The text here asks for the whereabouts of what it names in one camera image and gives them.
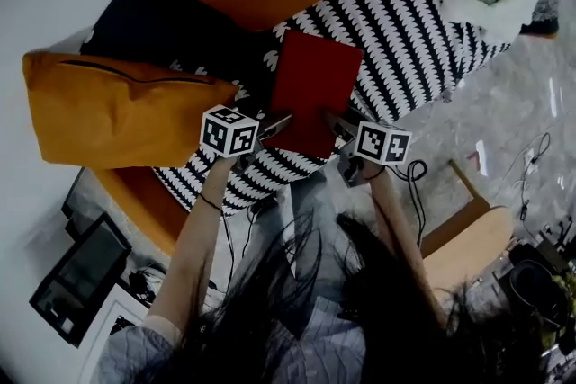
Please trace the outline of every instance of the wooden chair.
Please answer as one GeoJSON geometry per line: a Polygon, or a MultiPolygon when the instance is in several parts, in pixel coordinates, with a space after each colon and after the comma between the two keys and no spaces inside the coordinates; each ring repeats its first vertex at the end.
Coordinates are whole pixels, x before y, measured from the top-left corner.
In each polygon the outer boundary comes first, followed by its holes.
{"type": "Polygon", "coordinates": [[[439,299],[457,285],[473,281],[498,259],[514,230],[509,209],[491,208],[456,162],[450,160],[448,164],[472,200],[422,241],[427,279],[439,299]]]}

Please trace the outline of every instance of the red notebook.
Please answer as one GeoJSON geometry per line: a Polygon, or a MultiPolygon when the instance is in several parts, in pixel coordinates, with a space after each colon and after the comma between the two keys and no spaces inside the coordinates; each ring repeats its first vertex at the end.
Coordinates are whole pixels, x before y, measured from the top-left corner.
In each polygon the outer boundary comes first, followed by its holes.
{"type": "Polygon", "coordinates": [[[292,122],[264,144],[329,158],[336,135],[323,110],[346,111],[363,55],[342,43],[286,31],[269,113],[291,112],[292,122]]]}

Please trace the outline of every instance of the marble floor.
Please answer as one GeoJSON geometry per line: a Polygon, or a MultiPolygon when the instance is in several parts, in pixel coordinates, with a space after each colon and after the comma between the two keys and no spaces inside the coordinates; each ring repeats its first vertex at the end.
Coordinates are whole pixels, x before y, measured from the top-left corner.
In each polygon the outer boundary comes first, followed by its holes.
{"type": "MultiPolygon", "coordinates": [[[[462,183],[447,167],[450,158],[462,167],[492,206],[509,207],[518,217],[522,176],[527,155],[537,151],[542,136],[550,135],[550,147],[527,175],[529,200],[525,227],[516,220],[520,237],[530,238],[545,225],[557,229],[558,221],[575,213],[576,190],[576,0],[560,0],[561,29],[556,40],[519,38],[512,48],[483,69],[463,80],[452,101],[436,101],[412,112],[397,124],[414,133],[409,156],[427,162],[428,174],[420,184],[427,214],[426,231],[436,228],[469,199],[462,183]]],[[[335,166],[328,166],[330,181],[339,181],[335,166]]],[[[111,211],[135,251],[163,263],[162,255],[106,197],[93,176],[86,172],[79,187],[86,197],[97,199],[111,211]]],[[[409,219],[416,217],[404,183],[398,188],[409,219]]],[[[332,187],[339,210],[374,218],[363,188],[332,187]]],[[[229,220],[236,262],[248,236],[244,212],[229,220]]],[[[225,290],[230,271],[230,251],[220,230],[211,279],[225,290]]],[[[221,295],[211,290],[208,305],[221,295]]]]}

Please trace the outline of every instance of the gray sleeve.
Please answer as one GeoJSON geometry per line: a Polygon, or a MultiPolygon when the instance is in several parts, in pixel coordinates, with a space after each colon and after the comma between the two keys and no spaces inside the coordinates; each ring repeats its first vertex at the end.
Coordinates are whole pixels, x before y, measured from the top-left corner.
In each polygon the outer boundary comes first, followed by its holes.
{"type": "Polygon", "coordinates": [[[150,382],[173,353],[174,347],[157,332],[141,326],[124,328],[106,342],[91,384],[150,382]]]}

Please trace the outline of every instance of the zipper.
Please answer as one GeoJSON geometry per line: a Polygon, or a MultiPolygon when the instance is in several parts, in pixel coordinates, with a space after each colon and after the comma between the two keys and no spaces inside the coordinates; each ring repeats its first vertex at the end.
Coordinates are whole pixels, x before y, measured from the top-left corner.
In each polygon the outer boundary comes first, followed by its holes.
{"type": "Polygon", "coordinates": [[[185,77],[171,77],[171,78],[159,78],[155,80],[139,80],[128,74],[119,71],[118,69],[114,69],[113,67],[108,67],[103,64],[98,63],[90,63],[88,61],[79,61],[77,59],[67,59],[65,61],[60,61],[60,64],[67,64],[70,66],[79,66],[79,67],[89,67],[92,69],[98,69],[101,71],[109,72],[111,74],[115,74],[117,76],[121,76],[131,80],[132,82],[136,82],[139,84],[157,84],[158,82],[187,82],[190,84],[204,84],[204,85],[212,85],[211,82],[206,82],[205,80],[199,80],[195,78],[185,78],[185,77]]]}

